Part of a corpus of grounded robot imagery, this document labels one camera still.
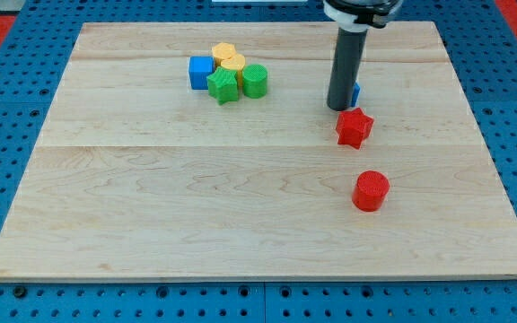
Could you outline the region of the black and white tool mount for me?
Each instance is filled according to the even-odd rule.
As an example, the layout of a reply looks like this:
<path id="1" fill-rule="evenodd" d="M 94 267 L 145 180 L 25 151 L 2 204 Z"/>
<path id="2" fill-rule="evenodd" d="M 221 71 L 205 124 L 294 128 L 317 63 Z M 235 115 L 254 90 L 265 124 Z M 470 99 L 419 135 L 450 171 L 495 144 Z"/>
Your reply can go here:
<path id="1" fill-rule="evenodd" d="M 323 11 L 343 31 L 382 29 L 399 13 L 403 0 L 323 0 Z"/>

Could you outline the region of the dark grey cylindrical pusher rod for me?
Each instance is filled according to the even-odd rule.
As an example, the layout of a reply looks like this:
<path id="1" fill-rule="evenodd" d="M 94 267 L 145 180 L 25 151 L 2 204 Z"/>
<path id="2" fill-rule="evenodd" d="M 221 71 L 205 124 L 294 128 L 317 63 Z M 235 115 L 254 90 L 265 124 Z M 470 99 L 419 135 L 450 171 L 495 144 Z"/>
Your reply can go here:
<path id="1" fill-rule="evenodd" d="M 327 95 L 330 109 L 342 111 L 351 106 L 366 37 L 367 31 L 350 32 L 338 29 Z"/>

